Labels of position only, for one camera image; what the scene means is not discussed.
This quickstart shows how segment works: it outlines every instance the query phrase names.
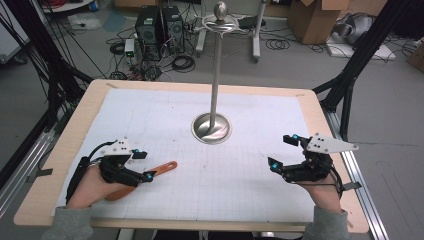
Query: metal bar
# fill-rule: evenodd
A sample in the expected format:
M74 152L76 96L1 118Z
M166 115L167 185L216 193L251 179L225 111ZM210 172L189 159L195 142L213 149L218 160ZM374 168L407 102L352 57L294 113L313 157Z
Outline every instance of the metal bar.
M265 12L265 4L266 4L266 0L262 0L261 6L259 8L259 15L258 15L258 18L257 18L257 21L256 21L254 38L259 38L259 31L261 30L262 18L264 16L264 12Z
M337 139L342 139L339 134L340 121L336 113L324 111L327 122L333 132L333 136ZM389 236L386 233L383 222L378 214L377 208L371 198L367 184L362 176L361 170L356 162L355 156L351 151L341 153L343 162L346 166L348 174L352 182L359 182L362 187L356 190L359 202L364 210L365 217L367 218L370 231L375 240L388 240Z
M221 49L222 49L222 34L215 33L215 57L214 57L214 73L212 84L212 100L209 130L215 127L216 117L216 101L218 99L219 74L221 71Z
M37 122L37 124L34 126L34 128L31 130L31 132L28 134L28 136L24 139L24 141L18 147L16 152L12 155L10 160L6 163L6 165L3 167L3 169L1 169L1 171L0 171L0 190L3 190L8 179L10 179L10 177L13 175L13 172L16 170L16 168L22 162L23 158L25 157L25 154L31 149L31 146L33 146L37 136L39 136L43 132L43 129L45 128L45 126L47 124L47 118L48 118L48 111L46 111L46 113L44 113L44 115L40 118L40 120Z
M58 118L62 118L64 114L64 111L60 110ZM26 153L25 158L21 161L20 165L14 169L13 174L9 176L7 183L0 191L0 219L3 217L18 192L21 190L27 177L33 172L34 168L41 160L41 157L43 157L49 146L52 144L54 135L54 128L52 128L49 132L39 133L39 136L33 142L32 147L23 152Z
M344 96L344 101L343 101L343 109L342 109L342 121L340 123L340 136L343 138L344 141L348 141L347 140L347 131L349 128L349 118L350 118L350 109L351 109L351 102L352 102L352 96L353 96L353 85L351 88L349 88Z

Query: black strap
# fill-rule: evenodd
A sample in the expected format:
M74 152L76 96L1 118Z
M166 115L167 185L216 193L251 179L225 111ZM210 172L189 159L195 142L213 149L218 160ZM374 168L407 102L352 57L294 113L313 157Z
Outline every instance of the black strap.
M343 185L344 191L349 191L352 189L358 189L361 188L362 185L359 182L350 182Z
M66 203L69 202L72 195L74 195L75 190L78 187L79 182L87 171L87 167L90 165L90 159L88 157L82 157L81 161L78 163L77 169L75 169L74 175L69 182L68 189L66 192Z

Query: metal sphere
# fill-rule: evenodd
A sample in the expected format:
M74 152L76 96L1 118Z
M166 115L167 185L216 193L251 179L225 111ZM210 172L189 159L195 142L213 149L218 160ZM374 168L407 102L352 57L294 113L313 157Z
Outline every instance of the metal sphere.
M227 4L220 1L215 4L215 7L213 8L213 12L215 14L216 19L219 21L224 20L228 15L228 8Z

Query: aluminum frame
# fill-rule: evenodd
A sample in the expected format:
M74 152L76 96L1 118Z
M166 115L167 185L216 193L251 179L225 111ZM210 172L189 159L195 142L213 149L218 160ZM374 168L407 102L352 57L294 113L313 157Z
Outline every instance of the aluminum frame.
M61 119L64 115L64 111L60 109L58 111L58 119ZM42 160L41 158L44 157L47 149L50 145L54 145L55 134L56 131L54 127L51 128L50 131L45 131L40 134L26 154L24 160L22 160L8 182L0 190L0 219L4 216L11 203L18 195L22 186L27 182L28 177L33 173L38 162Z
M343 140L342 136L340 135L340 120L337 116L337 113L327 112L325 110L323 111L333 136L336 139ZM340 154L352 182L359 182L362 185L361 188L356 189L356 195L358 196L359 202L361 203L362 209L364 210L365 217L367 218L368 225L374 239L388 240L389 236L387 235L386 229L383 225L383 222L381 221L380 215L378 214L377 208L374 205L371 194L368 190L367 184L365 183L353 152L347 151Z

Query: electronic device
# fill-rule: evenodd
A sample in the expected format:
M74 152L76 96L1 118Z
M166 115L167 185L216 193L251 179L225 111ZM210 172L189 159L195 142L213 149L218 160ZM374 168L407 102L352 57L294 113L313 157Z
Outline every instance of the electronic device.
M305 161L290 166L284 166L283 163L268 157L270 170L281 175L286 182L316 182L331 174L340 198L343 191L362 187L359 182L351 182L343 185L342 179L336 171L333 160L329 155L330 153L358 150L357 145L324 136L319 133L316 133L310 138L304 138L296 134L293 136L284 135L283 141L293 146L299 146L300 143L303 154L305 155Z
M93 155L104 146L109 147L102 151L103 156L92 160ZM146 156L147 152L140 152L138 149L132 150L126 138L100 144L90 155L82 157L78 163L67 188L66 203L68 203L75 193L87 168L94 164L99 164L100 175L108 183L121 183L127 186L137 187L142 183L152 182L156 171L138 173L125 168L125 163L130 158L145 159Z
M163 24L165 28L165 43L169 53L185 52L183 18L177 6L162 8Z
M130 66L137 64L137 52L135 51L135 40L126 39L125 40L125 58L127 63Z
M164 43L161 11L159 6L141 6L135 23L144 60L159 61Z

